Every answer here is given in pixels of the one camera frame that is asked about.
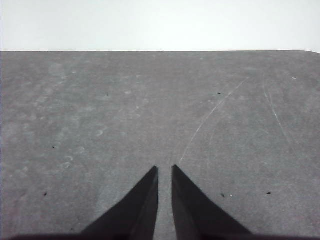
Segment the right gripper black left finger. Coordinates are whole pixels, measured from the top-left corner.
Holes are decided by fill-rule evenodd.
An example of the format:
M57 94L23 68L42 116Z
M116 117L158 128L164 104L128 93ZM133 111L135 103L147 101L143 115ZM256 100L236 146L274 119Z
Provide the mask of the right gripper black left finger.
M81 235L88 240L152 240L159 206L159 170L153 166L128 194Z

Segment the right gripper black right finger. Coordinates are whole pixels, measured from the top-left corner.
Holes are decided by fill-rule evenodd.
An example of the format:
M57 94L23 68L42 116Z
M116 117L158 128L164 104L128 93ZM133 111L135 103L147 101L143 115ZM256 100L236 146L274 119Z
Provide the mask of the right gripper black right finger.
M172 167L171 179L178 240L233 240L253 235L211 201L177 165Z

